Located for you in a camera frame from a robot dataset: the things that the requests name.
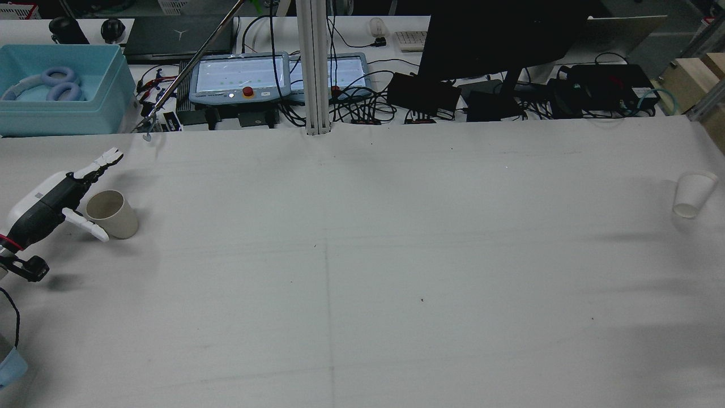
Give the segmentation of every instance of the light blue plastic box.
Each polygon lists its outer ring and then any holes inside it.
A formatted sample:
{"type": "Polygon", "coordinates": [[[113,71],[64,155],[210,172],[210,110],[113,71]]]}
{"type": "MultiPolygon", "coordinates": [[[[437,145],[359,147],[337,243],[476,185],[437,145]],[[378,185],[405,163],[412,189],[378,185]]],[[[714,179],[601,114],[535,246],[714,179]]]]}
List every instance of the light blue plastic box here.
{"type": "Polygon", "coordinates": [[[136,85],[118,45],[6,45],[0,47],[0,94],[28,76],[67,66],[80,77],[84,100],[46,101],[49,88],[28,89],[0,101],[0,135],[112,134],[136,85]]]}

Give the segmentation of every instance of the laptop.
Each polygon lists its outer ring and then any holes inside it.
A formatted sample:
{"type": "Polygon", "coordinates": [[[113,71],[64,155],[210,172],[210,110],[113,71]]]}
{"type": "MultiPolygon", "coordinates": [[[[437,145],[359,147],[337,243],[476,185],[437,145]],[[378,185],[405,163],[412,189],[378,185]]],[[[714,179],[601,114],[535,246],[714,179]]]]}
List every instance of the laptop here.
{"type": "MultiPolygon", "coordinates": [[[[190,59],[223,19],[210,16],[137,17],[123,54],[132,64],[158,64],[190,59]]],[[[206,54],[231,54],[232,24],[211,43],[206,54]]]]}
{"type": "MultiPolygon", "coordinates": [[[[667,16],[590,18],[566,55],[557,65],[594,62],[603,52],[627,57],[645,38],[665,22],[667,16]]],[[[597,62],[616,62],[621,58],[604,54],[597,62]]]]}

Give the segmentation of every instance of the computer mouse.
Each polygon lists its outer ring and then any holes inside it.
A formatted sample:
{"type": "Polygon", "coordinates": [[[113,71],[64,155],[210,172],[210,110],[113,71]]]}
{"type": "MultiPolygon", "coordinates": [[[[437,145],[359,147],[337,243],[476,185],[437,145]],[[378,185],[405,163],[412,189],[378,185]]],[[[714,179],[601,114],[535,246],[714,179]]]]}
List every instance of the computer mouse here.
{"type": "Polygon", "coordinates": [[[126,26],[117,18],[109,18],[101,24],[101,37],[107,44],[120,42],[123,39],[126,26]]]}
{"type": "Polygon", "coordinates": [[[371,36],[379,38],[388,35],[388,28],[380,17],[374,17],[368,21],[368,32],[371,36]]]}

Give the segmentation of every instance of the blue cable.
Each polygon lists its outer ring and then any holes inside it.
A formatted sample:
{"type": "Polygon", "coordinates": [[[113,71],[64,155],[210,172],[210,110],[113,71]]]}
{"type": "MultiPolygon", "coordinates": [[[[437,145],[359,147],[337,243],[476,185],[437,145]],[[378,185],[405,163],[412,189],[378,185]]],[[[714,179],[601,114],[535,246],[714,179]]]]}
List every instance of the blue cable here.
{"type": "Polygon", "coordinates": [[[637,103],[637,109],[642,107],[642,102],[644,102],[647,95],[652,94],[653,92],[663,92],[663,93],[667,94],[667,96],[669,96],[670,99],[672,99],[672,104],[673,104],[672,115],[674,115],[677,112],[677,110],[679,109],[679,104],[677,103],[677,98],[672,94],[672,92],[668,91],[667,89],[662,89],[662,88],[654,88],[654,89],[650,89],[649,91],[645,92],[645,94],[639,98],[639,102],[637,103]]]}

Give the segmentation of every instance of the paper cup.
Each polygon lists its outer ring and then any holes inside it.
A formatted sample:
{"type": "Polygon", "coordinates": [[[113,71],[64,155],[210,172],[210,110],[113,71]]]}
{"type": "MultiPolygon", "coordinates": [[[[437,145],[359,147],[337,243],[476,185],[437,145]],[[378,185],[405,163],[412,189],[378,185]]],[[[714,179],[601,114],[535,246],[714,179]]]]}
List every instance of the paper cup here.
{"type": "Polygon", "coordinates": [[[116,190],[102,191],[88,200],[86,205],[88,219],[116,238],[125,240],[138,231],[138,219],[133,208],[116,190]]]}
{"type": "Polygon", "coordinates": [[[718,177],[709,171],[683,173],[677,181],[672,211],[678,216],[693,219],[718,184],[718,177]]]}

